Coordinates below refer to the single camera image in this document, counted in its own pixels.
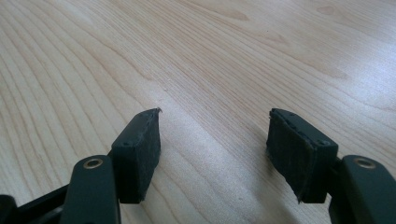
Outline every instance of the metal rivet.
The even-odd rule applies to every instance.
[[[358,164],[360,167],[363,167],[366,169],[375,169],[375,164],[372,161],[366,160],[362,157],[355,158],[353,161],[356,164]]]
[[[85,169],[94,169],[100,165],[102,165],[103,161],[101,159],[90,159],[84,163]]]

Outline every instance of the clamp jaw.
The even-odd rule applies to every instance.
[[[17,207],[0,195],[0,224],[119,224],[120,203],[140,203],[161,154],[160,108],[137,114],[107,156],[79,161],[68,186]]]
[[[337,158],[338,145],[298,115],[272,109],[267,154],[298,202],[324,203],[332,195],[332,223],[395,223],[396,182],[379,162]]]

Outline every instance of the wood grain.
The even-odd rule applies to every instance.
[[[159,106],[163,153],[123,223],[330,223],[265,157],[294,111],[396,176],[394,1],[0,0],[0,190],[27,203]]]

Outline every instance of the table surface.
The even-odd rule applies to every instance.
[[[265,155],[273,107],[396,176],[393,0],[0,1],[0,190],[19,205],[160,107],[123,223],[330,223]]]

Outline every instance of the black rubber pad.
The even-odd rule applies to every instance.
[[[272,109],[267,153],[299,202],[324,203],[326,174],[333,166],[337,144],[324,133],[286,110]]]
[[[108,156],[113,159],[120,203],[140,203],[146,197],[161,154],[160,111],[134,116],[111,146]]]

